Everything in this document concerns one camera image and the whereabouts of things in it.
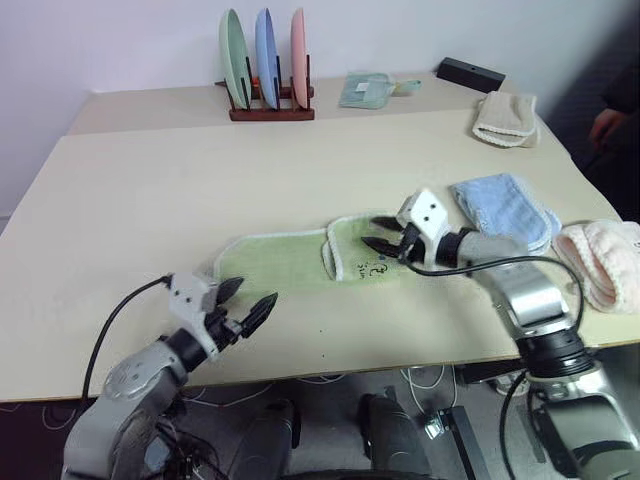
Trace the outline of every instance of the light green cloth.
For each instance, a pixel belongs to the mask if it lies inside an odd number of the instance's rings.
[[[327,228],[307,232],[242,237],[218,257],[214,278],[242,276],[241,292],[255,297],[395,278],[406,269],[360,239],[377,236],[399,241],[398,233],[371,225],[374,216],[343,217]]]

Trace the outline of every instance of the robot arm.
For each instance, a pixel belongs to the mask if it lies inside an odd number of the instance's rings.
[[[527,255],[510,238],[467,229],[451,233],[446,209],[427,190],[409,197],[395,219],[374,222],[402,232],[400,244],[375,237],[363,241],[418,273],[434,272],[421,271],[414,262],[459,269]],[[505,262],[470,275],[489,292],[543,402],[534,412],[536,430],[555,468],[585,479],[640,475],[638,435],[602,365],[585,350],[555,284],[532,262]]]
[[[111,370],[102,394],[67,437],[63,480],[140,478],[158,417],[188,373],[207,358],[215,361],[239,338],[248,338],[271,313],[277,294],[256,303],[241,323],[227,318],[222,304],[241,283],[241,278],[216,285],[198,274],[172,276],[170,310],[184,328]]]

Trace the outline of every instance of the pink plate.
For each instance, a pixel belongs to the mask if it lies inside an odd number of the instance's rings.
[[[301,107],[309,108],[307,102],[307,47],[304,42],[302,8],[296,10],[291,20],[291,65],[296,100]]]

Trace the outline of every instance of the beige towel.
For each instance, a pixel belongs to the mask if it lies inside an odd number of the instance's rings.
[[[534,95],[490,92],[479,105],[473,133],[501,147],[535,147],[540,143],[535,107]]]

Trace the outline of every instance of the white wall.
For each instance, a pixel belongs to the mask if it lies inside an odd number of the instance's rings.
[[[0,5],[0,215],[11,212],[89,91],[220,79],[233,6],[253,45],[258,0],[5,0]],[[444,56],[506,73],[544,115],[637,0],[274,0],[281,51],[304,6],[315,76],[433,69]],[[284,71],[288,55],[283,54]]]

